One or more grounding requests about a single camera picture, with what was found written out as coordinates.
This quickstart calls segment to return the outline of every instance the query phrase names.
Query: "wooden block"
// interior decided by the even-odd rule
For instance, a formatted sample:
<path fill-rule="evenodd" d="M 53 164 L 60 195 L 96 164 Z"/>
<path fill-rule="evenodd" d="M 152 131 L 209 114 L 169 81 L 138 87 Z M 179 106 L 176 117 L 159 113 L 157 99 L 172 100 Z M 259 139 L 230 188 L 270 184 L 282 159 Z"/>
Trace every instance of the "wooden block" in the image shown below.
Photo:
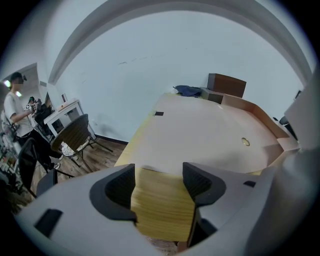
<path fill-rule="evenodd" d="M 216 102 L 216 103 L 221 104 L 222 99 L 224 98 L 224 94 L 223 93 L 215 92 L 215 91 L 209 90 L 209 89 L 204 88 L 204 87 L 200 87 L 200 89 L 201 89 L 201 97 L 204 100 L 208 100 L 208 101 L 211 101 L 211 102 Z"/>
<path fill-rule="evenodd" d="M 246 89 L 246 84 L 246 81 L 231 76 L 210 73 L 207 88 L 214 92 L 242 98 Z"/>

